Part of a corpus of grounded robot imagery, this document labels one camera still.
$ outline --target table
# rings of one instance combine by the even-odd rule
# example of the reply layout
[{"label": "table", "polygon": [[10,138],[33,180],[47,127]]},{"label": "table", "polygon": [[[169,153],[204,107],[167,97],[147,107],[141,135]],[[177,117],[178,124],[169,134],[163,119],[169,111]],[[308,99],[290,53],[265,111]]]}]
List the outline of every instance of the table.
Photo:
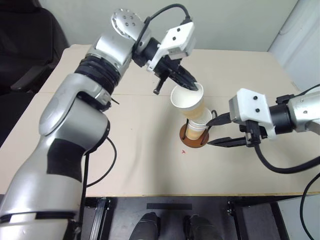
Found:
[{"label": "table", "polygon": [[[36,147],[41,113],[65,76],[74,71],[89,46],[73,45],[40,92],[33,98],[7,140],[0,148],[0,194],[5,193],[14,173]],[[204,86],[204,100],[218,114],[229,111],[228,101],[239,88],[264,93],[270,105],[275,97],[296,94],[288,75],[267,52],[194,50],[182,65]],[[168,80],[160,93],[152,93],[157,78],[132,63],[112,95],[105,112],[111,122],[109,137],[118,158],[113,170],[99,184],[87,189],[87,197],[124,196],[268,196],[301,194],[319,172],[315,167],[301,173],[282,175],[262,165],[255,151],[245,146],[222,148],[185,146],[179,139],[184,117],[170,102],[175,86]],[[210,140],[242,137],[237,124],[213,127]],[[271,164],[290,167],[319,155],[318,135],[291,133],[276,141],[265,139],[261,150]],[[88,182],[99,178],[114,157],[105,141],[90,155]],[[320,182],[311,192],[320,192]]]}]

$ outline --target person's foot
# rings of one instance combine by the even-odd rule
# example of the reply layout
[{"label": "person's foot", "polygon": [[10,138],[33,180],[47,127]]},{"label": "person's foot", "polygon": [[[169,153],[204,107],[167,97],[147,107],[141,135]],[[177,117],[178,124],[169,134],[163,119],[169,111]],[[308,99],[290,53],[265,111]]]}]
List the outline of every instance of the person's foot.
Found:
[{"label": "person's foot", "polygon": [[129,240],[157,240],[160,235],[161,220],[154,212],[142,216]]},{"label": "person's foot", "polygon": [[223,240],[218,230],[202,216],[185,216],[183,232],[186,240]]}]

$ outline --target cable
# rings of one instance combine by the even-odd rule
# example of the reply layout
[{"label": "cable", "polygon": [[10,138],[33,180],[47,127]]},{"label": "cable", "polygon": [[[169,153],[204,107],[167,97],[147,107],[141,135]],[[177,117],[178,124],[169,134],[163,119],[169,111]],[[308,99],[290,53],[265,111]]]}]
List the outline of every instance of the cable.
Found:
[{"label": "cable", "polygon": [[171,5],[168,5],[168,6],[165,6],[164,8],[160,9],[159,11],[157,11],[155,14],[153,14],[150,18],[151,20],[154,19],[155,17],[157,17],[158,15],[162,14],[163,12],[169,10],[169,9],[173,9],[173,8],[180,8],[184,11],[184,14],[185,14],[185,18],[186,19],[190,19],[190,15],[189,15],[189,12],[188,10],[186,9],[185,6],[183,6],[182,4],[179,4],[179,3],[174,3],[174,4],[171,4]]},{"label": "cable", "polygon": [[102,175],[102,177],[100,177],[98,180],[92,182],[92,183],[89,183],[88,185],[86,185],[87,188],[99,183],[102,179],[104,179],[109,173],[110,171],[112,170],[112,168],[114,167],[115,163],[116,163],[116,159],[117,159],[117,149],[116,149],[116,146],[115,144],[111,141],[111,139],[109,137],[106,137],[106,139],[109,141],[109,143],[111,144],[111,146],[113,147],[113,150],[114,150],[114,158],[113,158],[113,162],[111,164],[111,166],[109,167],[109,169],[105,172],[105,174]]},{"label": "cable", "polygon": [[260,149],[260,146],[258,144],[254,146],[254,150],[264,166],[266,166],[269,170],[271,170],[275,173],[279,173],[279,174],[295,174],[295,173],[299,173],[299,172],[311,169],[311,168],[320,164],[320,156],[317,156],[316,158],[314,158],[310,161],[307,161],[307,162],[305,162],[301,165],[298,165],[298,166],[293,166],[293,167],[289,167],[289,168],[279,168],[279,167],[275,167],[275,166],[271,165],[267,161],[267,159],[263,156],[261,149]]},{"label": "cable", "polygon": [[[85,212],[88,169],[89,169],[89,153],[85,155],[85,160],[84,160],[83,185],[82,185],[81,204],[80,204],[79,220],[78,220],[78,223],[80,226],[82,226],[83,219],[84,219],[84,212]],[[76,239],[81,240],[81,232],[79,232]]]},{"label": "cable", "polygon": [[307,90],[301,92],[300,94],[298,94],[296,97],[305,95],[307,92],[309,92],[310,90],[315,89],[315,88],[317,88],[317,87],[320,87],[320,84],[317,84],[317,85],[315,85],[315,86],[313,86],[313,87],[310,87],[309,89],[307,89]]},{"label": "cable", "polygon": [[173,8],[180,8],[184,11],[185,13],[185,19],[190,19],[190,15],[189,15],[189,12],[188,10],[186,9],[185,6],[183,6],[182,4],[179,4],[179,3],[174,3],[174,4],[171,4],[171,5],[168,5],[168,6],[165,6],[164,8],[160,9],[159,11],[157,11],[155,14],[153,14],[152,16],[147,16],[146,19],[144,20],[144,26],[138,36],[138,38],[136,39],[133,47],[132,47],[132,53],[134,54],[138,48],[138,45],[142,45],[142,42],[140,43],[143,35],[145,34],[145,31],[147,30],[150,22],[152,19],[154,19],[155,17],[157,17],[158,15],[160,15],[161,13],[169,10],[169,9],[173,9]]},{"label": "cable", "polygon": [[308,235],[308,237],[311,239],[311,240],[315,240],[310,232],[308,231],[307,227],[306,227],[306,224],[305,224],[305,220],[304,220],[304,203],[305,203],[305,198],[306,198],[306,195],[307,195],[307,192],[310,188],[310,186],[320,177],[320,173],[318,173],[309,183],[308,185],[305,187],[304,189],[304,192],[302,194],[302,198],[301,198],[301,203],[300,203],[300,220],[301,220],[301,224],[302,224],[302,227],[305,231],[305,233]]}]

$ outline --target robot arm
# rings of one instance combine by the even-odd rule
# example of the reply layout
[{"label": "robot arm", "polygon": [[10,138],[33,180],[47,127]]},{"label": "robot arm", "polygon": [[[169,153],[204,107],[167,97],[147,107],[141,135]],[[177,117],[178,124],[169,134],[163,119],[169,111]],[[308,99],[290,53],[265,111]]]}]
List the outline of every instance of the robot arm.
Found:
[{"label": "robot arm", "polygon": [[82,158],[106,139],[110,122],[103,112],[132,59],[160,77],[156,94],[168,77],[197,90],[195,78],[180,65],[195,42],[190,16],[161,43],[127,9],[115,11],[110,26],[113,30],[92,45],[42,113],[39,143],[0,206],[0,239],[73,239],[80,231],[75,216],[83,190]]},{"label": "robot arm", "polygon": [[240,89],[229,101],[230,112],[207,123],[218,126],[231,122],[239,124],[245,137],[224,137],[208,142],[218,147],[254,147],[261,162],[271,171],[293,174],[320,165],[320,156],[301,165],[279,168],[271,165],[263,156],[259,144],[261,139],[275,139],[278,134],[312,131],[320,135],[320,84],[294,96],[277,97],[277,105],[268,107],[266,96],[248,89]]}]

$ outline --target black chair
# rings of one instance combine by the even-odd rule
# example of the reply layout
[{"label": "black chair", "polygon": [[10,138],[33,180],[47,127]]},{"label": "black chair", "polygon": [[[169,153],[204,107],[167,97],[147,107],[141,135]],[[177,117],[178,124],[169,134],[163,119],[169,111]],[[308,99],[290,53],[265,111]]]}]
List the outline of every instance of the black chair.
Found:
[{"label": "black chair", "polygon": [[30,92],[12,92],[0,96],[0,147],[28,107],[34,95],[34,93]]},{"label": "black chair", "polygon": [[0,0],[0,90],[37,92],[68,47],[54,16],[32,0]]}]

